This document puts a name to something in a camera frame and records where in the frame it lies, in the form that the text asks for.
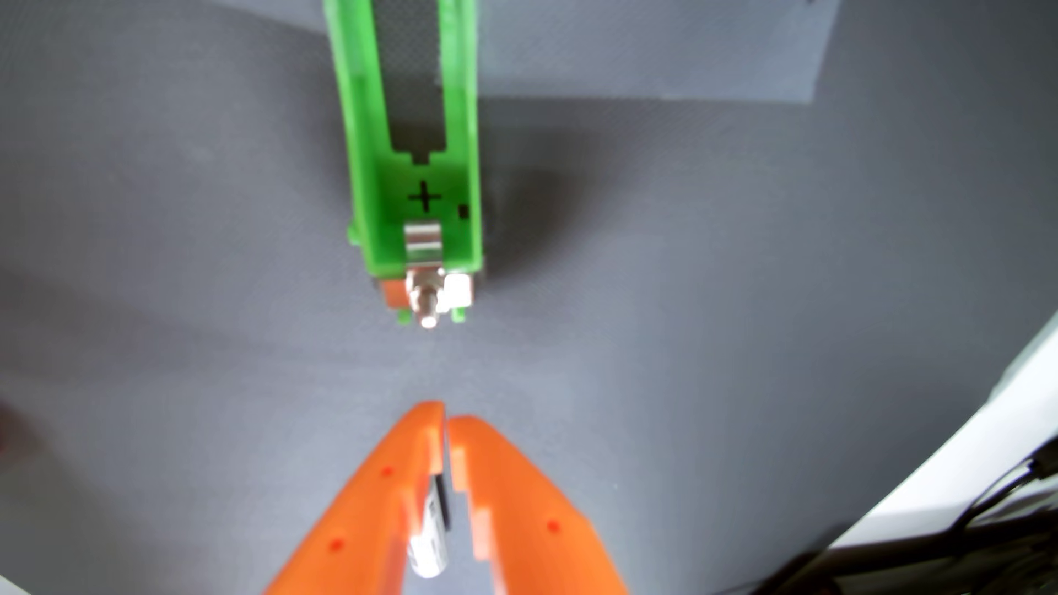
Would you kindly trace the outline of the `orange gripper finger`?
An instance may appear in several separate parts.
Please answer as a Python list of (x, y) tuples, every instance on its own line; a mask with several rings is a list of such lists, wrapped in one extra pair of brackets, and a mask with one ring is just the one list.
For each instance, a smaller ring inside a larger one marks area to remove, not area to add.
[(450, 418), (449, 459), (494, 594), (628, 594), (589, 518), (494, 426)]
[(413, 405), (377, 443), (266, 594), (401, 594), (407, 543), (443, 472), (444, 405)]

